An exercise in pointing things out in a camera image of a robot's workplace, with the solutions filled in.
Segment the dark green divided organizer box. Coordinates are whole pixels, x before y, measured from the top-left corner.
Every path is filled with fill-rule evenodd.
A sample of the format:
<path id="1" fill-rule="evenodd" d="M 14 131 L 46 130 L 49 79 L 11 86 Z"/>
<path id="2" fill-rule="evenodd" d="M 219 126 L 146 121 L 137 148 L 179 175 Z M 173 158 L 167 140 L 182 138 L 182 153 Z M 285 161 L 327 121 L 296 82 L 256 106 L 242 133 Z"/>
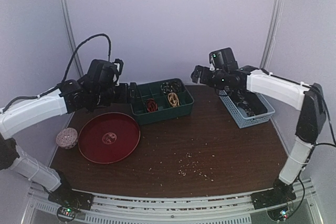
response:
<path id="1" fill-rule="evenodd" d="M 182 83 L 182 91 L 176 93 L 180 100 L 180 106 L 171 107 L 167 95 L 161 91 L 161 84 L 167 81 L 180 81 Z M 154 99 L 158 105 L 158 110 L 148 112 L 145 102 L 148 99 Z M 156 82 L 149 82 L 137 86 L 136 101 L 131 104 L 132 115 L 139 125 L 151 124 L 159 121 L 179 118 L 181 116 L 190 115 L 194 105 L 194 98 L 184 85 L 181 79 L 173 78 Z"/>

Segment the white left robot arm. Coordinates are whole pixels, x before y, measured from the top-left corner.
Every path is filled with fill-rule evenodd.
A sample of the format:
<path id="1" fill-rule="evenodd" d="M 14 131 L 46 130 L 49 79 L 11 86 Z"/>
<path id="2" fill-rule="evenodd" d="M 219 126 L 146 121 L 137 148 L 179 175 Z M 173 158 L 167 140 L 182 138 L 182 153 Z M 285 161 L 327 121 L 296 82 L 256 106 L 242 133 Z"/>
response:
<path id="1" fill-rule="evenodd" d="M 64 205 L 76 197 L 65 176 L 33 159 L 20 148 L 13 136 L 55 116 L 72 114 L 80 109 L 92 112 L 113 103 L 135 100 L 137 85 L 121 83 L 123 61 L 94 59 L 88 72 L 78 80 L 63 79 L 55 87 L 32 97 L 14 98 L 1 109 L 1 169 L 13 170 L 54 193 Z"/>

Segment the orange navy striped tie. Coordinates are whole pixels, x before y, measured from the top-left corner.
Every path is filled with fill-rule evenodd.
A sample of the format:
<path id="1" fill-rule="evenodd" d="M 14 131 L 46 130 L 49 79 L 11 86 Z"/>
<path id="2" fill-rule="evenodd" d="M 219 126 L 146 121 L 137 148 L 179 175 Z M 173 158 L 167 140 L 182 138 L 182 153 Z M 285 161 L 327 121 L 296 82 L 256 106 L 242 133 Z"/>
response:
<path id="1" fill-rule="evenodd" d="M 154 99 L 146 100 L 145 107 L 148 112 L 155 112 L 158 110 L 158 104 Z"/>

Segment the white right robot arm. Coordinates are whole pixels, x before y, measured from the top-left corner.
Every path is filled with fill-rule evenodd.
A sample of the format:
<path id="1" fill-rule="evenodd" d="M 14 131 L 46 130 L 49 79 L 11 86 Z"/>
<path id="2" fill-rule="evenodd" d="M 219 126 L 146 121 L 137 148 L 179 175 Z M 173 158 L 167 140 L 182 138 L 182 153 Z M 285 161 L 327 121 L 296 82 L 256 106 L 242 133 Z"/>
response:
<path id="1" fill-rule="evenodd" d="M 244 96 L 261 94 L 293 110 L 293 144 L 288 158 L 269 192 L 272 203 L 279 204 L 289 196 L 293 183 L 308 165 L 318 137 L 328 118 L 322 86 L 280 77 L 263 68 L 239 66 L 231 48 L 209 53 L 209 66 L 195 66 L 193 83 L 218 91 L 241 92 Z"/>

